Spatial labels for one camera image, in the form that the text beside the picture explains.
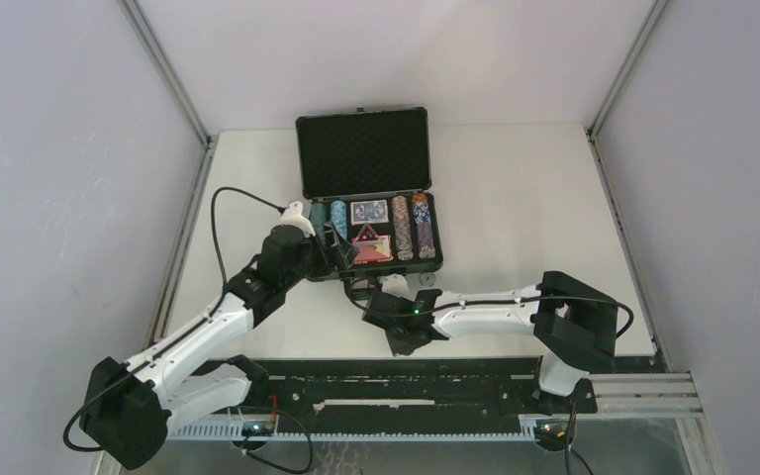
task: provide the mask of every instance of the white wall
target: white wall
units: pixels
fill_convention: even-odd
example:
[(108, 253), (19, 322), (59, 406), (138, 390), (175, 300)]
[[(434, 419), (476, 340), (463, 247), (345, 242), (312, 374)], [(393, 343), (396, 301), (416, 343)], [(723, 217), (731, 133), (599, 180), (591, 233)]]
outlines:
[(0, 474), (87, 473), (62, 428), (143, 344), (199, 151), (116, 2), (0, 1)]
[(674, 2), (602, 152), (668, 353), (760, 473), (760, 2)]
[(583, 122), (652, 0), (142, 0), (210, 132), (424, 105), (433, 124)]

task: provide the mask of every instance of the poker chip case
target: poker chip case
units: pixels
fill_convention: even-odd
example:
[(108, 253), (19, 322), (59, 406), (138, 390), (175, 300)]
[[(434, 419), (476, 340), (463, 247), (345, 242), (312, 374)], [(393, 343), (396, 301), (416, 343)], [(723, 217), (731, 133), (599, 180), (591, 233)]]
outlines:
[[(427, 192), (431, 186), (429, 171), (429, 137), (427, 109), (383, 110), (323, 116), (306, 116), (296, 120), (302, 194), (313, 203), (311, 221), (315, 224), (341, 219), (345, 206), (346, 239), (353, 242), (366, 230), (357, 224), (351, 203), (383, 200), (388, 222), (371, 223), (376, 235), (388, 236), (392, 259), (385, 262), (355, 263), (329, 275), (311, 276), (310, 280), (336, 280), (390, 274), (435, 272), (444, 261), (436, 219), (435, 201)], [(403, 249), (402, 260), (396, 237), (406, 227), (396, 230), (393, 212), (395, 197), (406, 198), (412, 252)], [(426, 208), (423, 206), (426, 197)], [(404, 247), (406, 240), (401, 239)]]

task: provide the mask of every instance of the white table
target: white table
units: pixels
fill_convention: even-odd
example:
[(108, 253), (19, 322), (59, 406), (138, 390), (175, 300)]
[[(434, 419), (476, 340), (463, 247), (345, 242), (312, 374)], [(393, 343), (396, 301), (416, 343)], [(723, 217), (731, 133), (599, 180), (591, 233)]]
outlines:
[[(429, 128), (444, 266), (435, 287), (464, 293), (511, 290), (561, 270), (636, 312), (617, 341), (617, 355), (653, 354), (594, 158), (579, 124)], [(179, 288), (172, 332), (219, 293), (209, 206), (220, 186), (246, 189), (286, 205), (301, 196), (293, 130), (220, 134)], [(277, 214), (247, 198), (223, 194), (217, 226), (229, 275), (260, 252)], [(413, 293), (418, 276), (409, 277)], [(214, 357), (391, 358), (380, 329), (360, 320), (339, 282), (302, 282), (260, 327)], [(624, 322), (624, 313), (619, 318)], [(538, 356), (531, 336), (471, 335), (436, 341), (413, 357)]]

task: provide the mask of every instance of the case lid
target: case lid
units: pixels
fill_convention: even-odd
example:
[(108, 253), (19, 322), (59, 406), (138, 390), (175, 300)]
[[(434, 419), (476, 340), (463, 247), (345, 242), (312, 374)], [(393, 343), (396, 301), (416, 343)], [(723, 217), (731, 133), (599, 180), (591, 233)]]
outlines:
[(305, 198), (425, 190), (431, 185), (423, 107), (300, 117), (296, 133)]

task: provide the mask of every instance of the gray floor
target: gray floor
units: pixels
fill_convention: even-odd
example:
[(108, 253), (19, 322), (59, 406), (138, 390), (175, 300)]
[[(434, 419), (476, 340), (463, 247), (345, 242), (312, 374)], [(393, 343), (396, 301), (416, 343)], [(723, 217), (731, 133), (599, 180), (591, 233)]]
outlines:
[[(545, 453), (529, 442), (326, 442), (315, 444), (317, 475), (376, 474), (563, 474), (562, 453)], [(596, 475), (689, 475), (674, 421), (585, 421), (575, 448)], [(259, 455), (292, 468), (303, 467), (306, 445), (281, 442)], [(133, 475), (282, 473), (243, 457), (225, 443), (168, 442)], [(586, 475), (575, 460), (573, 475)]]

